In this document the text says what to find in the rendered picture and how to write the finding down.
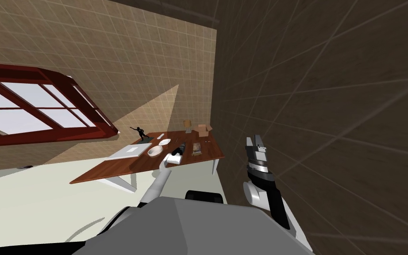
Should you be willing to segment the black figurine statue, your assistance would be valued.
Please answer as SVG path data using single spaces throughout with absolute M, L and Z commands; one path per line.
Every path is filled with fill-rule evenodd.
M 146 139 L 150 139 L 150 136 L 147 136 L 147 135 L 144 133 L 144 130 L 141 129 L 140 127 L 137 127 L 137 128 L 130 127 L 130 128 L 133 129 L 133 130 L 135 130 L 135 131 L 137 131 L 137 132 L 139 133 L 139 136 L 140 136 L 140 139 L 141 139 L 139 143 L 145 143 L 145 138 L 146 138 Z

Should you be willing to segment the open cardboard box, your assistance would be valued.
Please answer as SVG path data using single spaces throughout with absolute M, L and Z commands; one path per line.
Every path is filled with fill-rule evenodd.
M 206 137 L 206 136 L 209 136 L 209 133 L 212 130 L 212 127 L 206 124 L 199 124 L 194 127 L 194 130 L 198 132 L 199 137 Z

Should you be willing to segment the brown wooden table white legs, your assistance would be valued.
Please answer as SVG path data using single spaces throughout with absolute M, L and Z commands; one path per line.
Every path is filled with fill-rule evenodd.
M 216 172 L 216 168 L 220 159 L 224 158 L 218 143 L 212 133 L 209 136 L 199 137 L 198 132 L 192 131 L 161 131 L 151 132 L 148 135 L 153 137 L 150 143 L 157 146 L 160 142 L 159 135 L 164 133 L 163 139 L 171 139 L 170 143 L 163 147 L 163 151 L 159 156 L 150 157 L 147 151 L 144 151 L 139 157 L 124 158 L 115 160 L 104 160 L 102 163 L 93 167 L 83 175 L 72 180 L 71 184 L 99 180 L 100 182 L 122 189 L 125 192 L 134 193 L 136 188 L 123 180 L 121 177 L 129 174 L 137 174 L 151 170 L 157 170 L 164 156 L 179 147 L 182 143 L 186 143 L 185 151 L 182 155 L 180 166 L 190 165 L 198 162 L 211 161 L 212 174 Z M 193 143 L 200 142 L 202 154 L 192 155 Z

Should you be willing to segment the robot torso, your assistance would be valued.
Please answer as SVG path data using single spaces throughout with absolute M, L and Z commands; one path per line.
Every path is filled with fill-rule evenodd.
M 314 255 L 254 207 L 159 197 L 118 212 L 73 255 Z

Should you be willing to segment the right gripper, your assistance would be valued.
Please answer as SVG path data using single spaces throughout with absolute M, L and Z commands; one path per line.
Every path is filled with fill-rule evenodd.
M 260 135 L 255 135 L 255 145 L 252 138 L 247 137 L 245 150 L 249 160 L 262 161 L 263 164 L 266 164 L 266 147 Z

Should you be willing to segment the red framed window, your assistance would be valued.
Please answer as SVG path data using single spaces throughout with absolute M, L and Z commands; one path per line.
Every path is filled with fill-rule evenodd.
M 0 146 L 111 140 L 118 133 L 72 77 L 0 64 Z

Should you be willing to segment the white closed laptop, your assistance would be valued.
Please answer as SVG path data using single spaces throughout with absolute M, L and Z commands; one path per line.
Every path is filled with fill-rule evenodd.
M 124 148 L 113 153 L 111 156 L 107 157 L 105 160 L 115 160 L 124 158 L 134 158 L 139 157 L 144 151 L 146 151 L 152 143 L 142 143 L 142 144 L 132 144 L 127 145 Z

